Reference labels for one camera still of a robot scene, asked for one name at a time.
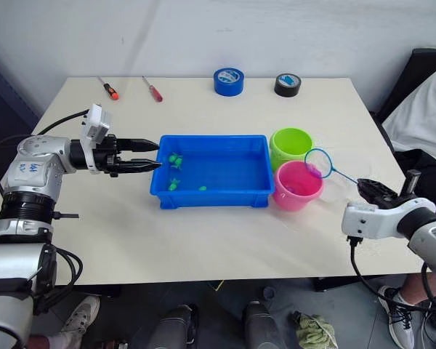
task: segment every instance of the gray pants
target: gray pants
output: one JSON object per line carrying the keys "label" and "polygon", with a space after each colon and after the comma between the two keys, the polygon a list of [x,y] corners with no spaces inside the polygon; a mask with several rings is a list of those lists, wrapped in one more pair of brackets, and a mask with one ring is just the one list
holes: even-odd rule
{"label": "gray pants", "polygon": [[[191,315],[192,310],[187,305],[170,310],[160,320],[147,349],[186,349]],[[286,349],[275,321],[263,304],[250,302],[247,305],[244,326],[247,349]]]}

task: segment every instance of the white wall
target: white wall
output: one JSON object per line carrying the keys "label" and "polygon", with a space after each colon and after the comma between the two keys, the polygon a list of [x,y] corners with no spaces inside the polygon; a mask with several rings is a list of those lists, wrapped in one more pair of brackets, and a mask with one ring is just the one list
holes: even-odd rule
{"label": "white wall", "polygon": [[226,65],[349,76],[374,109],[414,47],[436,47],[436,0],[0,0],[0,69],[39,113],[67,76]]}

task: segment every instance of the blue plastic bin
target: blue plastic bin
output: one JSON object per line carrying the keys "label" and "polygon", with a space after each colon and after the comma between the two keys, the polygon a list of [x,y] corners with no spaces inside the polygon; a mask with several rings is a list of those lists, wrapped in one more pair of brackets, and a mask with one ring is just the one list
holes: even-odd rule
{"label": "blue plastic bin", "polygon": [[[180,169],[169,162],[173,154],[182,157]],[[157,161],[163,166],[153,173],[150,193],[160,199],[162,209],[266,207],[268,196],[275,190],[263,135],[165,135],[160,140]],[[173,180],[177,187],[170,191]]]}

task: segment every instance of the robotic arm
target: robotic arm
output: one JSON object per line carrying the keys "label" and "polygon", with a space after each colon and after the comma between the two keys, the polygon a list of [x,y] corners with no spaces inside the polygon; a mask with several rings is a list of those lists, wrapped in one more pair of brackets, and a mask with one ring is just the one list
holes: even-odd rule
{"label": "robotic arm", "polygon": [[50,300],[61,299],[52,294],[58,252],[52,245],[52,220],[78,217],[54,210],[62,176],[88,169],[117,177],[161,165],[148,159],[122,161],[122,151],[154,151],[158,145],[105,136],[110,115],[100,106],[93,105],[82,124],[80,140],[46,135],[24,139],[9,166],[0,211],[0,349],[23,347],[33,313],[47,311]]}
{"label": "robotic arm", "polygon": [[413,193],[419,175],[409,171],[399,195],[380,182],[359,179],[358,192],[368,204],[348,203],[342,231],[357,241],[405,237],[408,247],[436,273],[436,206]]}

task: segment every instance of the red screwdriver handle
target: red screwdriver handle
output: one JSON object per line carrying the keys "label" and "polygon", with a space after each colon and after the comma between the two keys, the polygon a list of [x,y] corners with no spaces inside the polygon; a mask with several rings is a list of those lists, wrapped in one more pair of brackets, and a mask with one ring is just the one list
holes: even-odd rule
{"label": "red screwdriver handle", "polygon": [[157,101],[157,102],[161,102],[163,100],[163,97],[160,95],[160,92],[157,91],[157,89],[155,87],[153,87],[153,85],[150,85],[148,87],[148,89],[150,90],[150,93],[152,94],[153,98]]}
{"label": "red screwdriver handle", "polygon": [[110,86],[110,84],[103,84],[103,87],[108,92],[112,100],[117,100],[119,98],[118,93],[114,90],[114,88],[112,88],[112,86]]}

